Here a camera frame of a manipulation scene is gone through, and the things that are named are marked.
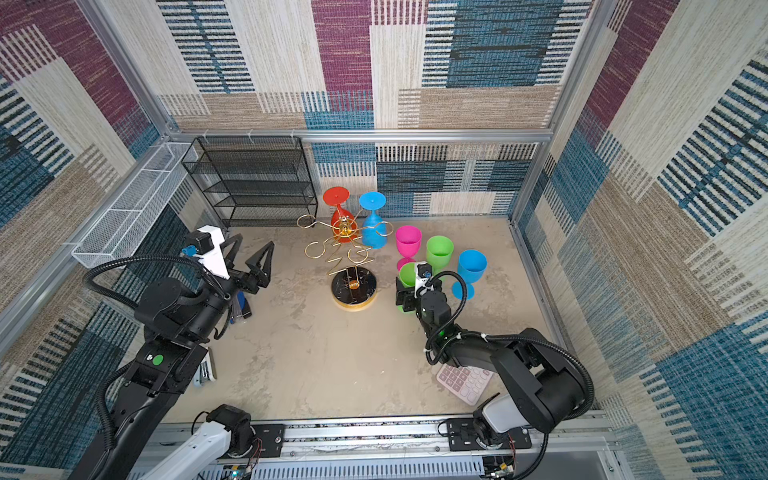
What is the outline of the magenta plastic wine glass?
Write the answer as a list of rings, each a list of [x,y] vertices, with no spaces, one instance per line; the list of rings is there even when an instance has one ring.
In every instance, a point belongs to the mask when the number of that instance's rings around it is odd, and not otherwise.
[[[397,263],[397,270],[400,270],[407,263],[413,262],[413,257],[418,253],[421,247],[422,232],[415,226],[405,225],[395,232],[396,247],[401,255]]]

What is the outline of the pink calculator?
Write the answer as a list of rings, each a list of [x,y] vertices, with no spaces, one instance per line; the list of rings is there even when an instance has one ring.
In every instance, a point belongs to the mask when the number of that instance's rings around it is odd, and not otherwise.
[[[493,373],[484,369],[449,365],[443,365],[436,375],[443,387],[469,406],[478,403],[492,378]]]

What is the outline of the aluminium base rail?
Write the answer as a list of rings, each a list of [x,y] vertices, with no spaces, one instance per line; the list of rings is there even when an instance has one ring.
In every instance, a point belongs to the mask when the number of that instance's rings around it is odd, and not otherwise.
[[[630,479],[629,461],[605,415],[591,411],[543,435],[508,433],[502,448],[470,438],[468,414],[263,420],[254,423],[262,452],[213,458],[223,434],[163,424],[129,479]]]

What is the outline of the blue plastic wine glass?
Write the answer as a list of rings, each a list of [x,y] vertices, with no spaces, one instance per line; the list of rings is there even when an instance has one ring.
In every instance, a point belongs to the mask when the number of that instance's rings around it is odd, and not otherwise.
[[[458,258],[457,273],[466,284],[466,298],[471,300],[475,295],[474,284],[479,281],[488,267],[486,256],[477,250],[465,250]]]
[[[359,203],[369,212],[361,228],[362,243],[374,250],[383,248],[387,244],[387,226],[378,211],[386,205],[386,197],[380,192],[367,192],[360,196]]]

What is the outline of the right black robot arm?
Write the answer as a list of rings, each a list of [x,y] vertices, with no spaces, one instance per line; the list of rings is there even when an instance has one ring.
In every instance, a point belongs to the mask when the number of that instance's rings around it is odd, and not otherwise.
[[[506,335],[465,329],[457,319],[467,301],[468,285],[453,271],[418,276],[412,287],[396,280],[395,304],[416,314],[429,364],[490,371],[506,388],[473,413],[479,435],[523,427],[549,434],[592,408],[594,382],[574,354],[534,328]]]

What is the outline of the red plastic wine glass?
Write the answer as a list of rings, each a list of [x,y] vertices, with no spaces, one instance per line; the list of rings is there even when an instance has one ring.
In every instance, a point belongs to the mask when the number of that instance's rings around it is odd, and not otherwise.
[[[344,208],[349,197],[349,191],[340,186],[331,187],[323,194],[323,201],[334,209],[330,225],[332,235],[339,243],[351,243],[359,233],[355,216]]]

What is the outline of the green plastic wine glass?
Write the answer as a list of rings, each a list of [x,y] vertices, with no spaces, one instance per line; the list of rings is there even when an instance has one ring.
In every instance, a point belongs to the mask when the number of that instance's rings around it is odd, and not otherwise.
[[[447,268],[454,252],[453,241],[443,235],[432,236],[426,244],[426,258],[434,273]]]
[[[415,304],[414,264],[415,262],[407,263],[398,273],[396,304],[403,313],[412,311]]]

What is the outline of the black mesh shelf rack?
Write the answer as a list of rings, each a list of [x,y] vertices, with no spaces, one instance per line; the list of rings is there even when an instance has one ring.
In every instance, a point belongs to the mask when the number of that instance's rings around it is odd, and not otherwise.
[[[290,226],[318,213],[309,161],[297,138],[198,136],[181,164],[226,227]]]

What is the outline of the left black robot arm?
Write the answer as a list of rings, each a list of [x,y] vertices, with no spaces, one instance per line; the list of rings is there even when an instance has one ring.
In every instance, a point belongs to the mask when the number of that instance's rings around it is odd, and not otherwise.
[[[267,242],[235,267],[242,237],[225,239],[217,227],[187,235],[179,254],[133,255],[98,265],[84,286],[132,310],[144,327],[145,341],[135,358],[111,373],[97,388],[94,407],[101,430],[71,476],[74,479],[124,479],[133,469],[162,419],[192,383],[208,354],[207,344],[224,332],[217,324],[231,315],[241,292],[269,286],[275,244]],[[147,286],[138,301],[97,283],[99,275],[135,263],[175,263],[192,268],[202,284],[195,290],[163,277]]]

